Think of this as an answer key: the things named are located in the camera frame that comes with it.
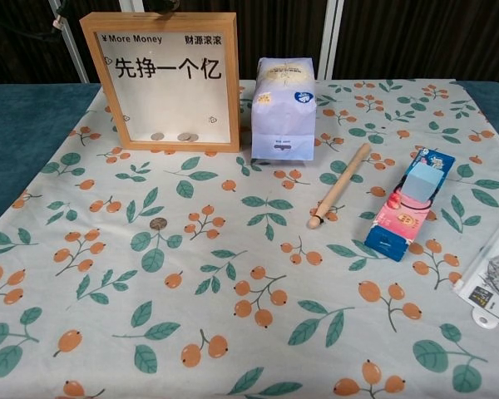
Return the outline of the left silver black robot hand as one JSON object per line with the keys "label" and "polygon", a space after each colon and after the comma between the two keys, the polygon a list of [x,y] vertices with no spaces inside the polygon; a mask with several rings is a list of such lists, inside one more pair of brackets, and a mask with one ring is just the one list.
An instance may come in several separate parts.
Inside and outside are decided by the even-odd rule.
{"label": "left silver black robot hand", "polygon": [[171,11],[166,0],[151,0],[151,10],[161,16],[171,15],[176,12],[177,9]]}

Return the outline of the dark pleated curtain panel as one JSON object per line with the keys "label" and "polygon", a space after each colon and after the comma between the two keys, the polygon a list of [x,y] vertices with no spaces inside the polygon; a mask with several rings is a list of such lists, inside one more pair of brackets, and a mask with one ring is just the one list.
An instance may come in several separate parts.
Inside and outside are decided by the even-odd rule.
{"label": "dark pleated curtain panel", "polygon": [[499,0],[345,0],[333,78],[499,82]]}
{"label": "dark pleated curtain panel", "polygon": [[0,83],[78,83],[48,0],[0,0]]}
{"label": "dark pleated curtain panel", "polygon": [[[327,0],[179,0],[177,12],[235,12],[240,80],[254,80],[262,57],[313,59],[319,65]],[[79,20],[120,12],[121,0],[70,0],[68,20],[89,82],[99,83]]]}

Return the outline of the lavender paper food bag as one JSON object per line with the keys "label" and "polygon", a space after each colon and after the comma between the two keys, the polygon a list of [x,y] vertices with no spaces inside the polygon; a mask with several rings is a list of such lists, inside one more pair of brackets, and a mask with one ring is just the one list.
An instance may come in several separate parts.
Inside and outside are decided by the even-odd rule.
{"label": "lavender paper food bag", "polygon": [[254,159],[312,160],[316,114],[310,58],[259,60],[251,108]]}

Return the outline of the wooden stick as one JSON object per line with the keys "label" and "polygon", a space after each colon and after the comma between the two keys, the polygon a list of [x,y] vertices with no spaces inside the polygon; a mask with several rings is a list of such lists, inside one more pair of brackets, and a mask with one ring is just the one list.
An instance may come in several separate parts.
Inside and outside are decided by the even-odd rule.
{"label": "wooden stick", "polygon": [[333,187],[329,190],[329,192],[319,204],[314,215],[312,215],[309,219],[307,223],[307,227],[309,229],[316,229],[323,223],[325,214],[343,193],[351,177],[356,173],[362,161],[368,156],[370,150],[371,146],[368,143],[362,144],[358,148],[354,157],[348,163],[345,171],[340,175],[337,182],[333,185]]}

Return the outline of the floral leaf berry tablecloth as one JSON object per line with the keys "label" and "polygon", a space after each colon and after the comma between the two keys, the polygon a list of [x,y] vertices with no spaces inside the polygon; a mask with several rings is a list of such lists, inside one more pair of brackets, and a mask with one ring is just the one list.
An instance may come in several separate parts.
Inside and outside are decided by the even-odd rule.
{"label": "floral leaf berry tablecloth", "polygon": [[[499,399],[499,328],[453,291],[499,225],[485,107],[317,89],[314,160],[287,163],[127,150],[95,87],[0,85],[0,399]],[[364,240],[422,148],[455,162],[395,261]]]}

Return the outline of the light blue cube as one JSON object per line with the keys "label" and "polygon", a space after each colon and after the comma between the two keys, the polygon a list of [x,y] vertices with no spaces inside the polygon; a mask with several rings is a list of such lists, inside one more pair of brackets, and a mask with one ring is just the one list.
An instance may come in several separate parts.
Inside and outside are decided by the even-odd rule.
{"label": "light blue cube", "polygon": [[442,170],[418,162],[407,173],[401,192],[417,202],[425,203],[434,194],[442,177]]}

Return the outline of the blue and pink carton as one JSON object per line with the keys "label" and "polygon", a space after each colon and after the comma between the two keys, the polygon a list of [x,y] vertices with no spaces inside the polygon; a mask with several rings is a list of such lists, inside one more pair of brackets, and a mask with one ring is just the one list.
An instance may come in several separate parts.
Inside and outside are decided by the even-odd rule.
{"label": "blue and pink carton", "polygon": [[455,162],[455,158],[436,150],[420,149],[375,216],[364,244],[395,261],[403,258],[408,246],[417,237],[423,222],[427,218],[427,214],[432,208],[416,211],[402,207],[399,203],[400,196],[403,195],[401,189],[407,178],[407,173],[418,162],[426,163],[443,171],[442,180],[430,197],[434,201]]}

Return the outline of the black elastic band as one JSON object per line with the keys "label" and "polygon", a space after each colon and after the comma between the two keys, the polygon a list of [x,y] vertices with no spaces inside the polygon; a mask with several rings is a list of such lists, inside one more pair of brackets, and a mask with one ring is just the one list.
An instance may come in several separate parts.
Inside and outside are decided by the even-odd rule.
{"label": "black elastic band", "polygon": [[401,195],[399,200],[399,203],[402,207],[416,211],[430,209],[432,207],[432,202],[433,199],[428,199],[427,201],[422,202],[406,195]]}

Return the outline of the clear plastic scourer packet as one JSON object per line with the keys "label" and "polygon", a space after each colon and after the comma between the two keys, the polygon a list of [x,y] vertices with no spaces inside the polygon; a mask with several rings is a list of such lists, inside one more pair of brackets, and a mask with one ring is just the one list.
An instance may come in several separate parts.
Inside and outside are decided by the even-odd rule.
{"label": "clear plastic scourer packet", "polygon": [[485,329],[499,326],[499,227],[480,249],[453,291],[472,307],[472,318]]}

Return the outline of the wooden frame money box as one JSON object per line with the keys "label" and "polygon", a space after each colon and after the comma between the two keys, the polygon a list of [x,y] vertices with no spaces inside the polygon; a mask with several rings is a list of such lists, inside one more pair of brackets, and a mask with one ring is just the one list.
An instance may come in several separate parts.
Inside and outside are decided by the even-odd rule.
{"label": "wooden frame money box", "polygon": [[235,13],[91,12],[80,24],[124,148],[239,150]]}

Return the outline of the thick white frame post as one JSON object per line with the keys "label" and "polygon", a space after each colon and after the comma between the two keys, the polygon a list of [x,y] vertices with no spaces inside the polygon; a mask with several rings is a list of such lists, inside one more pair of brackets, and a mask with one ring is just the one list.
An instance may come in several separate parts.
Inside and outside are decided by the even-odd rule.
{"label": "thick white frame post", "polygon": [[89,78],[84,67],[82,57],[77,48],[76,41],[70,28],[69,19],[72,12],[72,0],[48,0],[50,8],[54,14],[52,32],[60,33],[72,59],[81,83],[89,83]]}
{"label": "thick white frame post", "polygon": [[327,0],[317,79],[331,80],[345,0]]}

